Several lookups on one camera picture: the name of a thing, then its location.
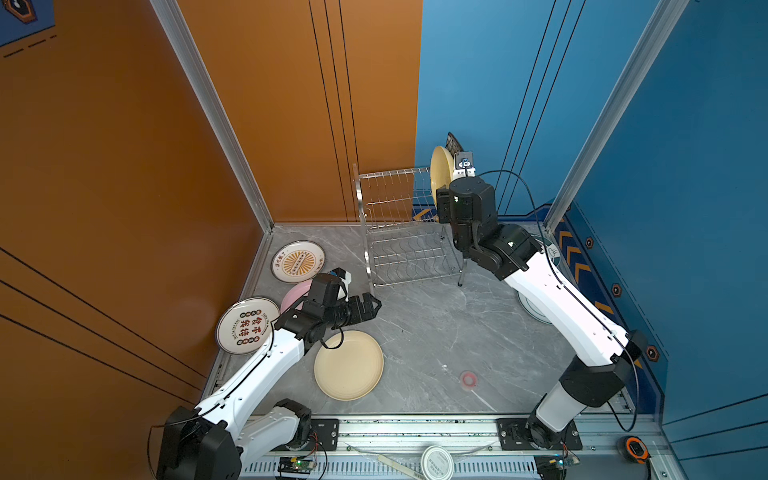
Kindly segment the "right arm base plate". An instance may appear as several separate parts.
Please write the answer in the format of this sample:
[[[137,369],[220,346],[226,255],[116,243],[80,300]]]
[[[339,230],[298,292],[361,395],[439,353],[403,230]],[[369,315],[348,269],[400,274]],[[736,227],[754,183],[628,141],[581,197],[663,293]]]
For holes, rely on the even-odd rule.
[[[561,432],[551,431],[538,420],[500,418],[496,420],[497,435],[504,451],[583,449],[580,433],[574,421]]]

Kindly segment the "yellow round plate with bear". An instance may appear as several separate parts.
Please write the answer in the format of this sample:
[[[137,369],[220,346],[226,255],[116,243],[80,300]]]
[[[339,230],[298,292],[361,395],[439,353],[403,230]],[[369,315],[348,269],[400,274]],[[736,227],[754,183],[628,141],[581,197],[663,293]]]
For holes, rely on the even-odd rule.
[[[433,150],[430,164],[430,187],[434,203],[437,203],[437,191],[447,188],[452,182],[454,170],[454,156],[445,147],[437,146]]]

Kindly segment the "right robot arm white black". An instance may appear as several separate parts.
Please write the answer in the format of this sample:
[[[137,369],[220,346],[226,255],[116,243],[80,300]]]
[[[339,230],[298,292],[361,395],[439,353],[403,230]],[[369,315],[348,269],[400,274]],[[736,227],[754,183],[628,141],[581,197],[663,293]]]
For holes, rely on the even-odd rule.
[[[459,177],[433,186],[438,218],[450,225],[454,247],[528,299],[575,352],[526,421],[530,443],[539,449],[558,446],[586,408],[603,406],[639,380],[635,362],[647,339],[638,330],[626,331],[590,303],[524,227],[500,223],[490,184],[479,177]]]

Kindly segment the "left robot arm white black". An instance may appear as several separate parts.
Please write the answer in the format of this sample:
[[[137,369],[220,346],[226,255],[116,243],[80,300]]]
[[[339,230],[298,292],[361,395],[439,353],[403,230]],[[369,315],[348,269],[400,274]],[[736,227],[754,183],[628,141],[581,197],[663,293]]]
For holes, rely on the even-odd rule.
[[[266,344],[221,388],[192,409],[179,407],[160,425],[159,455],[148,460],[155,479],[236,479],[242,462],[278,447],[315,445],[310,408],[290,399],[261,418],[252,414],[277,381],[328,330],[344,331],[377,317],[382,303],[369,292],[351,296],[349,272],[316,275],[309,290],[270,324]]]

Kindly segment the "steel two-tier dish rack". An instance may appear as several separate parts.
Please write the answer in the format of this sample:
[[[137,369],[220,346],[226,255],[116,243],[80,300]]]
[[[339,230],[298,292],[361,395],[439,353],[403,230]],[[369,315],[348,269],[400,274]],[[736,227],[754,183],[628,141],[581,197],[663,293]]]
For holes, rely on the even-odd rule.
[[[450,229],[438,221],[429,168],[356,172],[354,185],[371,288],[463,275]]]

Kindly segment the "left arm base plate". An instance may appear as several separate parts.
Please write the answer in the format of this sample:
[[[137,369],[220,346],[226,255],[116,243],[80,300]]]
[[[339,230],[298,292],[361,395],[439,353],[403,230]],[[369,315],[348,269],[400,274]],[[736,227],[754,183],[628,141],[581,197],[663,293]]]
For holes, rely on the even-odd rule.
[[[272,452],[309,452],[315,447],[316,442],[319,442],[326,452],[334,452],[338,447],[339,426],[340,421],[338,418],[313,418],[311,420],[310,434],[301,446],[298,444],[294,446],[280,445],[273,448]]]

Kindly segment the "black floral square plate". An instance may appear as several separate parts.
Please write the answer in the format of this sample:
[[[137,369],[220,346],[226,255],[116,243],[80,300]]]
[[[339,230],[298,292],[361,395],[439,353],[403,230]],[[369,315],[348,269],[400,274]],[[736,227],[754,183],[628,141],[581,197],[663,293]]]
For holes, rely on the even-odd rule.
[[[452,132],[449,132],[447,134],[445,148],[453,157],[455,157],[457,154],[459,154],[464,150],[463,146],[458,141],[458,139],[453,135]]]

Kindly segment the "cream round plate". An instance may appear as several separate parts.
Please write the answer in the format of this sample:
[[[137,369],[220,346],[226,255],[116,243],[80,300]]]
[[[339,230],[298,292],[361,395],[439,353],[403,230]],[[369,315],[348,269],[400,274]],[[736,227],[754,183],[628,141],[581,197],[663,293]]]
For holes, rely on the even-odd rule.
[[[320,390],[338,401],[358,400],[374,390],[384,372],[384,355],[379,343],[361,331],[347,331],[321,347],[315,359],[314,377]]]

